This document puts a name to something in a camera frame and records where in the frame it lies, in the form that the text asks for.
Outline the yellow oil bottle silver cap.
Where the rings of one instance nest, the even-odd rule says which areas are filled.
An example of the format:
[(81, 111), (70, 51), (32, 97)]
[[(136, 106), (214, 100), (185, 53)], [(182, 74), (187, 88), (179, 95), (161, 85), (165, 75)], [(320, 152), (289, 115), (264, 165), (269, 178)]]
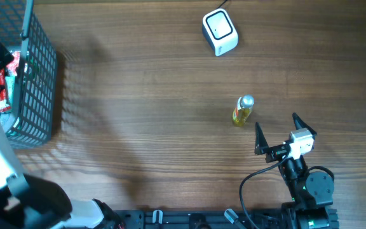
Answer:
[(244, 126), (252, 112), (254, 102), (255, 100), (251, 95), (244, 95), (238, 99), (232, 114), (232, 122), (234, 125), (237, 127)]

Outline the green 3M gloves packet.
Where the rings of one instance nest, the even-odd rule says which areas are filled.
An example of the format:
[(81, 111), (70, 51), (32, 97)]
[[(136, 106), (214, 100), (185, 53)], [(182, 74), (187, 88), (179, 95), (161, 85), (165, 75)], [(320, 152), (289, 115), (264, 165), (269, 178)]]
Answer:
[(15, 77), (6, 76), (6, 88), (8, 91), (8, 97), (9, 97), (9, 102), (10, 102), (11, 106), (13, 105), (14, 82), (15, 82)]

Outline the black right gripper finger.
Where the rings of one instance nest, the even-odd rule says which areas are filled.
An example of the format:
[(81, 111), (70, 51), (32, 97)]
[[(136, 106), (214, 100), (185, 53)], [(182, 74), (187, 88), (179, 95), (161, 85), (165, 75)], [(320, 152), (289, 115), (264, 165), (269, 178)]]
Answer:
[(310, 133), (312, 134), (312, 136), (317, 136), (317, 132), (312, 129), (308, 124), (306, 124), (298, 115), (297, 113), (292, 113), (292, 118), (294, 121), (294, 125), (295, 128), (297, 130), (302, 129), (302, 128), (306, 128), (310, 131)]
[(266, 154), (269, 145), (258, 122), (255, 123), (255, 150), (256, 155)]

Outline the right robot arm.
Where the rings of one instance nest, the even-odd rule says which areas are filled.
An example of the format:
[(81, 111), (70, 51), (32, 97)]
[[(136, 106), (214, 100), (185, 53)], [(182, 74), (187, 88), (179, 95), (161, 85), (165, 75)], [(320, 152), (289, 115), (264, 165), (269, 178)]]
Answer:
[(275, 163), (292, 197), (281, 211), (289, 228), (339, 228), (333, 204), (334, 173), (326, 167), (308, 167), (304, 155), (314, 148), (317, 132), (296, 113), (295, 130), (283, 143), (269, 146), (259, 123), (255, 124), (255, 154)]

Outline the red white tube packet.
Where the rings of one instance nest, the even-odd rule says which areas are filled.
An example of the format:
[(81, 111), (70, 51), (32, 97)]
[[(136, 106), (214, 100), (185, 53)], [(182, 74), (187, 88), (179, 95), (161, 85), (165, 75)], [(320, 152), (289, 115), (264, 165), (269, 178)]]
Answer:
[(0, 70), (0, 113), (9, 113), (11, 111), (11, 104), (9, 102), (8, 91), (6, 88), (6, 74), (5, 70)]

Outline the red drink carton cup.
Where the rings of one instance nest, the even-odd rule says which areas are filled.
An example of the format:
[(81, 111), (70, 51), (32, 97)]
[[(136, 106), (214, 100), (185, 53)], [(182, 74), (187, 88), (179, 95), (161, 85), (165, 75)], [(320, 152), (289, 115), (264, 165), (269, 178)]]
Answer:
[(20, 62), (20, 51), (14, 51), (11, 54), (13, 56), (13, 61), (10, 62), (6, 66), (7, 73), (8, 73), (8, 76), (16, 77), (17, 76), (17, 69), (19, 67), (19, 62)]

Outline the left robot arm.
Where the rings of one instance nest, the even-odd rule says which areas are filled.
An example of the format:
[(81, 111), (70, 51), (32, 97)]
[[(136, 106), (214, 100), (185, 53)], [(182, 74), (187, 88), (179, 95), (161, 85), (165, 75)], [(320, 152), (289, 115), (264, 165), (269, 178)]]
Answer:
[[(0, 70), (14, 59), (0, 42)], [(71, 200), (56, 183), (30, 175), (0, 123), (0, 228), (123, 228), (105, 203)]]

